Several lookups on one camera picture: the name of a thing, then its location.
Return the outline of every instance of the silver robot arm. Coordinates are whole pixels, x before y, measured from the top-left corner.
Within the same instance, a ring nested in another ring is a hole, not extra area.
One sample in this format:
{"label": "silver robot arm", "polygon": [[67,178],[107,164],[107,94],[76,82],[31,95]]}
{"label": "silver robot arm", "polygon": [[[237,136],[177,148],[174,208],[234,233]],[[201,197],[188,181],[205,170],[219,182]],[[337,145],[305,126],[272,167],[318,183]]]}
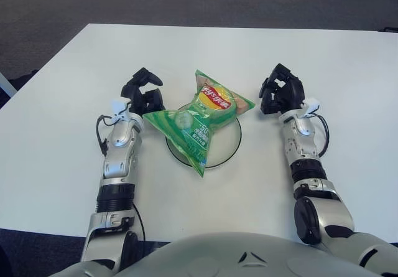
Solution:
{"label": "silver robot arm", "polygon": [[81,261],[101,260],[117,273],[132,264],[137,236],[132,232],[137,154],[141,146],[142,118],[128,112],[127,98],[113,102],[113,130],[106,144],[96,212],[91,215]]}
{"label": "silver robot arm", "polygon": [[[275,80],[285,85],[272,83]],[[373,235],[354,232],[351,214],[326,178],[310,119],[319,103],[304,100],[301,82],[283,65],[278,65],[264,84],[262,111],[275,113],[279,108],[282,112],[279,121],[283,123],[284,150],[294,181],[294,217],[300,239],[374,273],[396,276],[398,248]]]}

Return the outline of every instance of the black joint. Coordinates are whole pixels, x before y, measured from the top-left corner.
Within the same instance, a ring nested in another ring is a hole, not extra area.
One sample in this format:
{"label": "black joint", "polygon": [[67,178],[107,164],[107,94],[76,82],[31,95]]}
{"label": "black joint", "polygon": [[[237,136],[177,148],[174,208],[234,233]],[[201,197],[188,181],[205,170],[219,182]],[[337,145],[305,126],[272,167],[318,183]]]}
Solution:
{"label": "black joint", "polygon": [[348,227],[339,225],[326,226],[325,231],[331,238],[349,238],[354,234],[354,232]]}
{"label": "black joint", "polygon": [[99,188],[96,212],[131,210],[134,188],[134,184],[103,185]]}
{"label": "black joint", "polygon": [[321,162],[315,159],[299,159],[290,165],[290,169],[295,183],[302,179],[327,179]]}
{"label": "black joint", "polygon": [[294,221],[301,241],[309,245],[321,242],[317,210],[309,198],[302,197],[296,201]]}
{"label": "black joint", "polygon": [[120,259],[120,271],[133,265],[137,261],[138,237],[133,232],[127,232],[124,237],[122,254]]}

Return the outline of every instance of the white table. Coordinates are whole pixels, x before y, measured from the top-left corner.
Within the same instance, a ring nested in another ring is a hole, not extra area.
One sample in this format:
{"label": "white table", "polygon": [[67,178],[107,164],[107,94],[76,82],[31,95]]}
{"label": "white table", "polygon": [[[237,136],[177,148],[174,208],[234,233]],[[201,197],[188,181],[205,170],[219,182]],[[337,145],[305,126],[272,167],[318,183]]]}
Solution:
{"label": "white table", "polygon": [[[258,104],[279,62],[322,103],[323,165],[357,231],[398,242],[398,35],[361,31],[88,25],[0,110],[0,228],[86,235],[103,162],[96,119],[141,67],[176,109],[191,100],[197,68]],[[149,240],[218,231],[298,240],[277,117],[257,105],[240,121],[236,155],[204,179],[147,123],[135,201]]]}

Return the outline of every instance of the chip bag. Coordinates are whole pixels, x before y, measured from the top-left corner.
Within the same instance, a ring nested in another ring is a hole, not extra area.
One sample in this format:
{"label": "chip bag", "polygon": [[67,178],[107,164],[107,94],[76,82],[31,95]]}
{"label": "chip bag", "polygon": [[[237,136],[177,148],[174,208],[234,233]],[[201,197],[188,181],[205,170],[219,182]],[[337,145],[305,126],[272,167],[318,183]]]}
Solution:
{"label": "chip bag", "polygon": [[164,133],[203,177],[214,132],[253,108],[254,103],[199,70],[196,78],[197,93],[183,110],[152,112],[144,118]]}

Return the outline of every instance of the snack bag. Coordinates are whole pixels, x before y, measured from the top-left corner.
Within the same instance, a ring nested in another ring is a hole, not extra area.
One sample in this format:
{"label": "snack bag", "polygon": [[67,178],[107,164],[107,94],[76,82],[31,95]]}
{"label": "snack bag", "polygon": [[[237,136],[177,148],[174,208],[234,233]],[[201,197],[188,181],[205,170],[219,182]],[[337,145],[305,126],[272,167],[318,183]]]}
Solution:
{"label": "snack bag", "polygon": [[183,110],[152,112],[144,118],[164,133],[203,177],[213,133],[253,108],[254,103],[199,70],[196,77],[197,93]]}

